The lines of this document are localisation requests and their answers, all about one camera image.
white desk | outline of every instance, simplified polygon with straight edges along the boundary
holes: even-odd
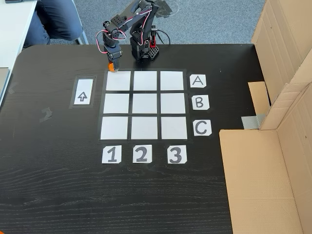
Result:
[[[7,4],[0,0],[0,67],[9,68],[9,78],[15,60],[23,48],[26,34],[37,1]],[[0,105],[7,88],[9,78],[0,97]]]

gray carpet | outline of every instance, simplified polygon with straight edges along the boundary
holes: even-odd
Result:
[[[167,32],[173,44],[250,43],[265,0],[165,0],[154,25]],[[121,13],[132,0],[75,0],[90,44],[102,24]],[[52,40],[52,44],[71,44]]]

jeans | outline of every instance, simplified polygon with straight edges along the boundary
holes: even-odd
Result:
[[[76,40],[82,26],[72,0],[40,0],[26,35],[24,48],[50,44],[50,39]]]

chair leg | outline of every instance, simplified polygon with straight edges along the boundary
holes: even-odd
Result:
[[[78,41],[79,45],[83,45],[83,43],[82,43],[80,38],[78,38],[77,41]]]
[[[83,37],[84,43],[85,43],[86,45],[88,45],[88,44],[89,44],[89,42],[88,42],[88,39],[87,39],[86,33],[85,33],[84,31],[82,32],[82,37]]]

3x3 grid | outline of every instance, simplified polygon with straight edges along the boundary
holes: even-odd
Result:
[[[182,71],[108,72],[100,140],[187,139]]]

